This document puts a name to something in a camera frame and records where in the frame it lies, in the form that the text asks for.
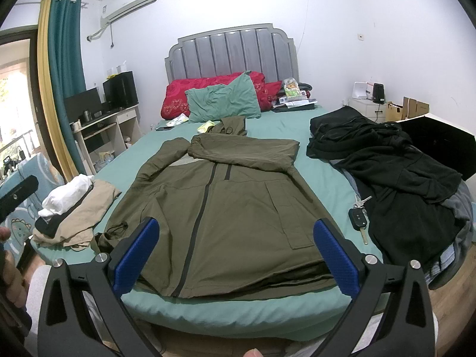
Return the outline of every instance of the gray tufted headboard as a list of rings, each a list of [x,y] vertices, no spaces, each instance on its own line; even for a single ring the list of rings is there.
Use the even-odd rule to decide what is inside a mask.
[[[272,24],[237,26],[178,39],[165,59],[168,82],[252,70],[266,82],[299,81],[293,39]]]

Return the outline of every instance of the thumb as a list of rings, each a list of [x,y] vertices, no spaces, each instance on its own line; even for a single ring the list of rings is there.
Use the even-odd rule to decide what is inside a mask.
[[[10,237],[10,229],[8,229],[7,227],[0,226],[0,242],[4,242],[8,240],[9,237]]]
[[[243,357],[263,357],[258,349],[249,350]]]

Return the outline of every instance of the curtain rod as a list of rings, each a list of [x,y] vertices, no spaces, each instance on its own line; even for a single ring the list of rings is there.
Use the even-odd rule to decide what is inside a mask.
[[[25,2],[21,2],[20,0],[18,0],[15,3],[15,5],[39,4],[40,2],[41,0],[40,1],[25,1]],[[86,5],[89,5],[89,3],[81,1],[81,8],[84,8]]]

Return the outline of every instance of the bed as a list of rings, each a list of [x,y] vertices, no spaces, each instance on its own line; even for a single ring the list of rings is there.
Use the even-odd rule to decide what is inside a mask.
[[[271,24],[226,28],[179,39],[165,62],[170,82],[244,69],[262,71],[270,82],[290,76],[298,79],[294,43]],[[246,129],[249,137],[299,141],[295,167],[334,217],[344,236],[361,252],[382,259],[377,247],[371,241],[364,245],[360,233],[351,226],[347,212],[355,202],[355,193],[349,182],[331,165],[306,157],[309,121],[326,112],[319,106],[309,111],[265,112],[259,119],[247,119]],[[97,174],[97,178],[111,182],[123,193],[96,226],[95,233],[104,231],[109,216],[132,184],[137,171],[162,143],[176,137],[190,140],[197,133],[198,126],[186,122],[172,130],[152,131]],[[76,264],[94,257],[90,248],[75,252],[59,247],[34,246],[50,264],[57,258]],[[281,337],[296,341],[310,340],[328,332],[350,302],[350,298],[342,295],[337,287],[261,301],[170,298],[135,287],[123,295],[122,300],[134,316],[186,333],[230,338]]]

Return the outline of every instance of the hand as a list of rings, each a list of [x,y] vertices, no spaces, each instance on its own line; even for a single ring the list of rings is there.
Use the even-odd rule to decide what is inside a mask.
[[[10,230],[0,227],[0,241],[5,241],[10,237]],[[5,265],[1,275],[3,282],[7,285],[7,299],[16,307],[24,307],[27,302],[27,292],[23,287],[20,271],[15,267],[15,259],[10,251],[5,251]]]
[[[249,350],[243,357],[263,357],[258,349]]]

